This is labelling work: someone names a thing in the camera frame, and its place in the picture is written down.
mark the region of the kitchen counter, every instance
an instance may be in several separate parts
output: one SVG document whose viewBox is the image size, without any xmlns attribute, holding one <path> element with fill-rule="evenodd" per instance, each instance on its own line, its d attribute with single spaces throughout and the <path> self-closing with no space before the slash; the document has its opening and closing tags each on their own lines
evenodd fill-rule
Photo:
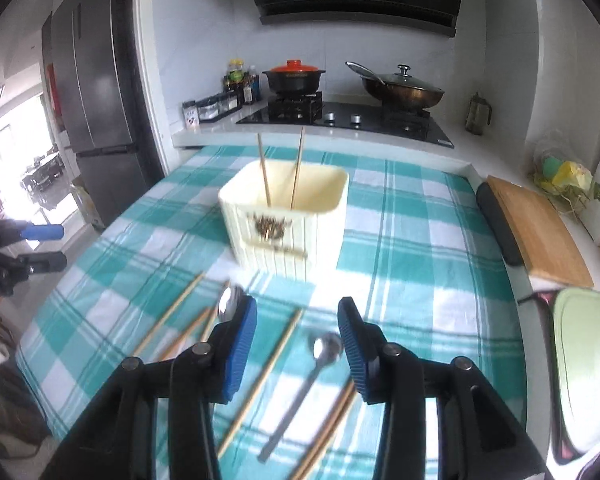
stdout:
<svg viewBox="0 0 600 480">
<path fill-rule="evenodd" d="M 236 124 L 238 120 L 262 106 L 264 104 L 244 107 L 217 123 L 202 124 L 197 130 L 177 132 L 173 134 L 173 144 L 182 149 L 195 149 L 210 144 L 254 145 L 255 134 L 261 133 L 266 146 L 297 147 L 301 125 Z M 469 180 L 474 190 L 489 174 L 520 186 L 533 187 L 524 174 L 505 162 L 498 151 L 497 143 L 489 137 L 474 136 L 466 132 L 462 126 L 446 124 L 440 120 L 436 122 L 453 142 L 454 149 L 413 139 L 366 132 L 362 129 L 355 131 L 310 125 L 305 126 L 304 146 L 309 150 L 387 158 L 460 174 Z M 587 264 L 594 281 L 594 288 L 600 290 L 600 248 L 593 243 L 579 222 L 565 216 L 562 216 L 562 220 Z M 560 288 L 557 283 L 530 278 L 524 267 L 507 267 L 507 272 L 517 300 L 527 297 L 534 290 Z M 550 456 L 550 382 L 541 317 L 537 307 L 531 302 L 520 304 L 518 314 L 526 361 L 527 432 L 542 455 L 547 457 L 556 478 L 574 478 L 571 474 L 564 475 L 563 468 L 556 466 Z M 584 462 L 591 456 L 592 452 L 587 453 L 578 462 Z"/>
</svg>

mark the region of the table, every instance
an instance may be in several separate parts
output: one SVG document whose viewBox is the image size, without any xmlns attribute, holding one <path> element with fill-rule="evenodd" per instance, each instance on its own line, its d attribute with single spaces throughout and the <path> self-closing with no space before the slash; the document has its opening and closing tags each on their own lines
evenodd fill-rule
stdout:
<svg viewBox="0 0 600 480">
<path fill-rule="evenodd" d="M 200 309 L 213 305 L 224 280 L 240 283 L 256 298 L 258 327 L 242 388 L 229 405 L 216 407 L 217 440 L 294 310 L 305 308 L 221 460 L 225 479 L 286 478 L 303 455 L 347 380 L 346 359 L 320 375 L 266 465 L 256 460 L 313 367 L 309 337 L 337 330 L 335 309 L 342 296 L 352 296 L 366 320 L 420 357 L 442 362 L 470 357 L 524 421 L 525 362 L 516 303 L 500 250 L 466 179 L 413 164 L 305 151 L 307 162 L 349 172 L 346 231 L 332 276 L 317 284 L 292 282 L 240 269 L 228 245 L 218 190 L 257 155 L 254 146 L 202 149 L 133 204 L 66 272 L 16 356 L 55 436 L 65 436 L 122 358 L 203 270 L 206 279 L 141 357 L 155 358 Z M 266 156 L 294 160 L 296 150 L 268 148 Z M 381 417 L 382 407 L 357 399 L 314 478 L 371 478 Z M 165 420 L 162 402 L 158 478 L 168 476 Z M 427 476 L 434 477 L 434 421 L 430 427 Z"/>
</svg>

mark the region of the refrigerator door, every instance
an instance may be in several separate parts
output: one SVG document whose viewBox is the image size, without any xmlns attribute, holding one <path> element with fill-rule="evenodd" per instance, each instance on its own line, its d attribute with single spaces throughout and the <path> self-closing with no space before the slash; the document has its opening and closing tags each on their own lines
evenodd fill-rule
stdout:
<svg viewBox="0 0 600 480">
<path fill-rule="evenodd" d="M 87 192 L 106 226 L 151 187 L 137 153 L 79 156 L 77 161 Z"/>
<path fill-rule="evenodd" d="M 75 2 L 75 66 L 92 149 L 131 144 L 135 139 L 126 120 L 114 58 L 111 0 Z"/>
<path fill-rule="evenodd" d="M 93 141 L 87 124 L 80 85 L 75 71 L 74 56 L 74 7 L 75 0 L 64 0 L 51 21 L 51 54 L 56 75 L 56 88 L 62 119 L 74 152 L 93 149 Z"/>
</svg>

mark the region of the chopstick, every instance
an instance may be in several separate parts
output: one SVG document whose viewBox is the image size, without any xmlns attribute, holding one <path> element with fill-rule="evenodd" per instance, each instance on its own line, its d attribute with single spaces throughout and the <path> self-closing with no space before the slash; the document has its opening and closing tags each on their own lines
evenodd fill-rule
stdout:
<svg viewBox="0 0 600 480">
<path fill-rule="evenodd" d="M 356 400 L 356 388 L 353 380 L 349 380 L 346 386 L 342 389 L 336 404 L 331 409 L 329 416 L 322 424 L 320 431 L 316 435 L 314 442 L 307 454 L 299 463 L 295 471 L 290 477 L 290 480 L 304 480 L 307 478 L 314 467 L 320 463 L 325 453 L 331 445 L 331 441 L 336 434 L 339 425 L 347 418 L 354 401 Z"/>
<path fill-rule="evenodd" d="M 258 150 L 260 152 L 260 165 L 262 166 L 262 177 L 264 179 L 264 193 L 267 195 L 267 207 L 271 207 L 271 195 L 269 193 L 269 180 L 267 179 L 267 167 L 265 166 L 264 149 L 262 148 L 262 135 L 258 134 Z"/>
<path fill-rule="evenodd" d="M 220 296 L 218 296 L 218 301 L 216 301 L 216 305 L 212 308 L 211 312 L 209 313 L 209 317 L 206 319 L 206 325 L 205 325 L 205 329 L 202 331 L 202 335 L 200 336 L 199 341 L 206 341 L 207 339 L 209 339 L 209 336 L 211 335 L 211 330 L 214 327 L 214 322 L 216 321 L 216 318 L 218 317 L 218 309 L 220 307 L 220 300 L 222 299 L 222 295 L 224 294 L 225 290 L 227 290 L 227 288 L 231 286 L 231 281 L 230 280 L 226 280 L 223 284 L 222 284 L 222 289 L 220 290 Z"/>
<path fill-rule="evenodd" d="M 180 334 L 178 338 L 173 343 L 171 343 L 164 352 L 160 354 L 160 357 L 158 357 L 158 361 L 167 360 L 171 356 L 171 354 L 177 351 L 182 342 L 202 324 L 202 322 L 205 320 L 205 317 L 208 316 L 210 310 L 211 307 L 202 309 L 202 311 L 196 316 L 196 319 L 194 319 L 191 322 L 191 324 L 187 326 L 186 329 L 184 329 L 184 332 L 182 332 L 182 334 Z"/>
<path fill-rule="evenodd" d="M 157 330 L 164 325 L 164 322 L 167 321 L 167 319 L 169 319 L 169 316 L 171 314 L 173 314 L 173 311 L 177 309 L 177 307 L 182 303 L 182 301 L 190 294 L 190 292 L 196 287 L 196 285 L 198 283 L 200 283 L 200 281 L 202 280 L 202 278 L 205 277 L 205 273 L 204 272 L 200 272 L 199 275 L 197 275 L 190 283 L 189 285 L 187 285 L 187 288 L 185 288 L 182 293 L 178 296 L 178 298 L 176 299 L 176 301 L 174 301 L 171 306 L 167 309 L 167 311 L 162 314 L 162 317 L 155 323 L 155 325 L 152 327 L 151 330 L 149 330 L 149 333 L 144 336 L 144 339 L 142 339 L 142 341 L 140 342 L 140 344 L 138 345 L 138 347 L 134 350 L 132 355 L 137 356 L 146 346 L 146 344 L 149 342 L 149 340 L 154 336 L 154 334 L 157 332 Z"/>
<path fill-rule="evenodd" d="M 235 437 L 236 433 L 238 433 L 238 430 L 240 429 L 242 422 L 246 418 L 247 413 L 249 412 L 249 409 L 251 408 L 251 405 L 253 404 L 253 401 L 256 399 L 256 397 L 260 393 L 260 390 L 264 386 L 264 383 L 267 381 L 269 374 L 273 370 L 273 367 L 276 365 L 276 361 L 280 357 L 280 354 L 282 354 L 282 351 L 285 349 L 286 343 L 289 341 L 289 338 L 291 337 L 291 334 L 295 330 L 296 325 L 298 324 L 298 321 L 300 321 L 300 318 L 302 317 L 302 312 L 303 312 L 303 310 L 301 308 L 296 310 L 296 313 L 294 314 L 294 316 L 291 318 L 288 325 L 286 326 L 284 333 L 282 334 L 282 336 L 280 336 L 280 339 L 278 340 L 278 344 L 276 345 L 273 353 L 269 357 L 267 364 L 264 365 L 264 368 L 260 372 L 260 376 L 254 383 L 254 385 L 251 387 L 251 391 L 249 392 L 249 395 L 247 396 L 246 400 L 244 401 L 244 404 L 240 408 L 240 411 L 235 416 L 234 421 L 231 423 L 231 426 L 229 427 L 227 432 L 224 434 L 224 439 L 222 440 L 222 442 L 220 443 L 220 447 L 218 448 L 218 458 L 220 458 L 222 455 L 224 455 L 224 452 L 228 449 L 229 445 L 234 440 L 234 437 Z"/>
<path fill-rule="evenodd" d="M 294 190 L 291 192 L 291 209 L 296 204 L 296 187 L 300 176 L 300 163 L 302 162 L 302 149 L 304 148 L 304 126 L 300 130 L 300 145 L 298 146 L 298 160 L 296 160 L 296 176 L 294 177 Z"/>
</svg>

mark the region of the metal screw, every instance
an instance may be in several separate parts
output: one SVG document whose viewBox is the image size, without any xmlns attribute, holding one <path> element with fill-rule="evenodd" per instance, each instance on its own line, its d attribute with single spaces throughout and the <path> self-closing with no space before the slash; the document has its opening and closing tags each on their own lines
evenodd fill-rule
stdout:
<svg viewBox="0 0 600 480">
<path fill-rule="evenodd" d="M 461 370 L 471 370 L 474 367 L 474 362 L 468 357 L 460 356 L 454 359 L 454 363 Z"/>
<path fill-rule="evenodd" d="M 195 355 L 207 355 L 209 352 L 211 352 L 211 345 L 205 342 L 196 343 L 191 347 L 191 351 Z"/>
<path fill-rule="evenodd" d="M 402 347 L 396 343 L 387 343 L 382 347 L 382 351 L 391 357 L 395 357 L 402 353 Z"/>
<path fill-rule="evenodd" d="M 140 359 L 137 357 L 127 357 L 122 361 L 122 368 L 131 372 L 140 366 Z"/>
</svg>

